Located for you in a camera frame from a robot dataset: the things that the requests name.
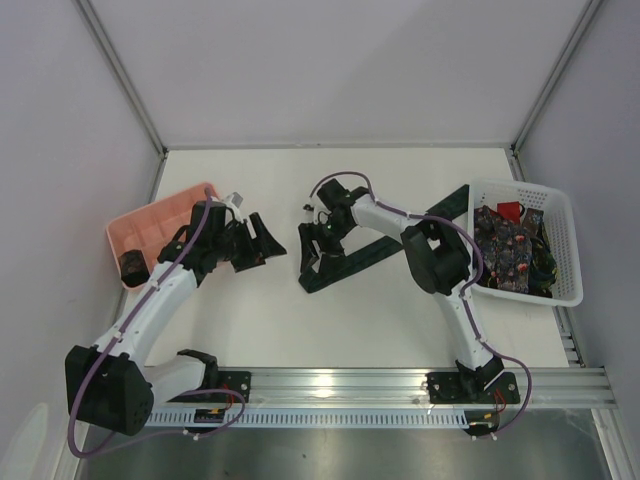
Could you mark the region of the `dark green tie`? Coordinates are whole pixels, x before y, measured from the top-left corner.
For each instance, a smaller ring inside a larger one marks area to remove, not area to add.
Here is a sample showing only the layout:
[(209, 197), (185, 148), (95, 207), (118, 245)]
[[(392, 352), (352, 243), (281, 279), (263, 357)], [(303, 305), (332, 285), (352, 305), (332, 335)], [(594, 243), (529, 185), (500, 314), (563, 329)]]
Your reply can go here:
[[(426, 214), (453, 221), (467, 212), (468, 197), (469, 185), (463, 184), (430, 207)], [(332, 284), (356, 275), (402, 250), (402, 245), (398, 241), (388, 236), (383, 236), (356, 250), (354, 253), (345, 255), (345, 265), (338, 273), (319, 273), (319, 260), (305, 273), (300, 273), (298, 282), (305, 292), (316, 293)]]

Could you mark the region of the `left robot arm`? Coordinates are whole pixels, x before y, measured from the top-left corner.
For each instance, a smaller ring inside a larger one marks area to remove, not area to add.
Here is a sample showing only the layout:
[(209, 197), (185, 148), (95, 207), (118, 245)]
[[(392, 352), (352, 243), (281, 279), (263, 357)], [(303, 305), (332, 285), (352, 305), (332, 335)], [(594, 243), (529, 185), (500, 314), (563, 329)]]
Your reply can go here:
[(92, 346), (74, 346), (67, 354), (70, 420), (133, 436), (155, 406), (193, 391), (215, 394), (215, 356), (185, 349), (148, 367), (150, 351), (179, 307), (219, 264), (228, 262), (241, 272), (285, 253), (258, 213), (243, 218), (230, 200), (214, 197), (197, 202), (189, 223), (161, 250), (134, 305)]

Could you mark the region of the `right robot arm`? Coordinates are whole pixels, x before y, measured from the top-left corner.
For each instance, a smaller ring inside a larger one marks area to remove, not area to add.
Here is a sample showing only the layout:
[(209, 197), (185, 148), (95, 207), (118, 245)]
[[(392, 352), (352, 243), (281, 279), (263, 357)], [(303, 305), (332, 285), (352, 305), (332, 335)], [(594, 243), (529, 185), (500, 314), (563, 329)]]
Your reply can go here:
[(298, 227), (302, 288), (316, 293), (404, 252), (412, 279), (434, 297), (447, 319), (460, 390), (480, 399), (504, 364), (485, 346), (474, 317), (473, 260), (461, 229), (447, 218), (386, 205), (369, 186), (349, 190), (333, 176), (321, 180), (310, 198), (306, 208), (312, 220)]

